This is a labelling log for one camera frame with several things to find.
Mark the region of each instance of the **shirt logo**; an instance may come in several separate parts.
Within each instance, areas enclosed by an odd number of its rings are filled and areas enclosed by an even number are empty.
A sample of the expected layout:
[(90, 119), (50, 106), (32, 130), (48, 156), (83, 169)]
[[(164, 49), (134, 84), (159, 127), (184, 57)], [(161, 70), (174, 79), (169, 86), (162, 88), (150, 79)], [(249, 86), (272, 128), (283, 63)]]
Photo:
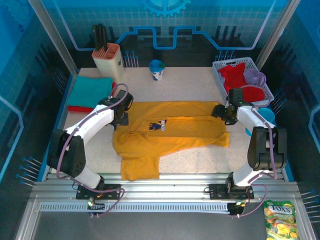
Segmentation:
[(149, 130), (150, 131), (154, 131), (154, 130), (161, 129), (161, 131), (164, 131), (166, 123), (167, 123), (167, 120), (161, 120), (161, 121), (157, 121), (157, 122), (150, 122), (149, 123)]

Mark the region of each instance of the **red cloth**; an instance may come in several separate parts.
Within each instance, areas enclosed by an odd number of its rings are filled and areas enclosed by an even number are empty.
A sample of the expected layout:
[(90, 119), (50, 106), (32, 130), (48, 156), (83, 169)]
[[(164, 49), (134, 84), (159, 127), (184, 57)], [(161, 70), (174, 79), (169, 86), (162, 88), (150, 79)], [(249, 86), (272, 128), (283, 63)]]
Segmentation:
[[(229, 93), (230, 89), (236, 89), (247, 85), (244, 77), (245, 68), (246, 64), (242, 62), (235, 67), (228, 65), (219, 70), (219, 73), (221, 73), (222, 77), (225, 79), (224, 88), (227, 94)], [(262, 101), (265, 99), (265, 94), (262, 89), (253, 86), (247, 86), (242, 90), (244, 101), (246, 103)]]
[[(116, 83), (112, 83), (112, 89), (116, 86)], [(68, 112), (78, 112), (78, 113), (91, 113), (94, 108), (86, 106), (68, 106)]]

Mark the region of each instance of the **blue lid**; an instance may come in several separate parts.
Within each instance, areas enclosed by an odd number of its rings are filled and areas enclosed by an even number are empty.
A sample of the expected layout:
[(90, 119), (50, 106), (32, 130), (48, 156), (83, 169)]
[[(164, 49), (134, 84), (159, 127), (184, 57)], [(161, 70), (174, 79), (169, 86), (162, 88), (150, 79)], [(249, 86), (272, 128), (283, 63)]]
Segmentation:
[(163, 69), (165, 69), (165, 67), (166, 67), (165, 64), (158, 59), (153, 59), (149, 63), (149, 69), (153, 73), (161, 72)]

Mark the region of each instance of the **knife block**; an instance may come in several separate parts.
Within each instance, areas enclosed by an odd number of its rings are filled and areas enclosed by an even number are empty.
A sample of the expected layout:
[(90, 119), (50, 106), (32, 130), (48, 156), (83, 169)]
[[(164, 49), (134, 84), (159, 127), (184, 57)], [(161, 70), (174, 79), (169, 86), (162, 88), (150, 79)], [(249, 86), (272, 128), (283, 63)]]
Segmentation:
[(125, 73), (120, 46), (116, 43), (108, 43), (107, 46), (107, 50), (104, 47), (99, 51), (94, 50), (92, 58), (101, 76), (111, 77), (118, 84)]

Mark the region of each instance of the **folded towel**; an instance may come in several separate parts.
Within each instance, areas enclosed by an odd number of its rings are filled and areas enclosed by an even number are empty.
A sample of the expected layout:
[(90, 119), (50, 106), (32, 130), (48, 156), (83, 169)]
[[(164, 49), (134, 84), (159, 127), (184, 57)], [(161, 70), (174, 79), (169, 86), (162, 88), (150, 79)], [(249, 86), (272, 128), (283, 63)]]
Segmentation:
[(95, 108), (98, 102), (112, 92), (111, 77), (90, 78), (77, 76), (67, 105), (73, 107)]

